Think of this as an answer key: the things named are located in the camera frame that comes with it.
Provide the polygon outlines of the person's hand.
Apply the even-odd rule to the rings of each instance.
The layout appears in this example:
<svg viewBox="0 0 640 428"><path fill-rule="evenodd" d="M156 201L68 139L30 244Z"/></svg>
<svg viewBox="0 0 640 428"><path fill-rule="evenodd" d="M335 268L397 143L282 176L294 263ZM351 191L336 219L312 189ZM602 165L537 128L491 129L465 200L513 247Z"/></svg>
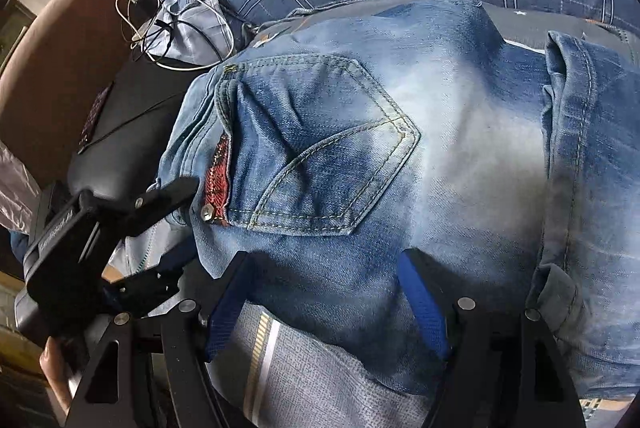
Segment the person's hand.
<svg viewBox="0 0 640 428"><path fill-rule="evenodd" d="M52 337L47 339L43 352L39 357L39 364L43 375L51 387L58 405L65 416L70 411L73 396L66 376L66 363L64 361L60 344Z"/></svg>

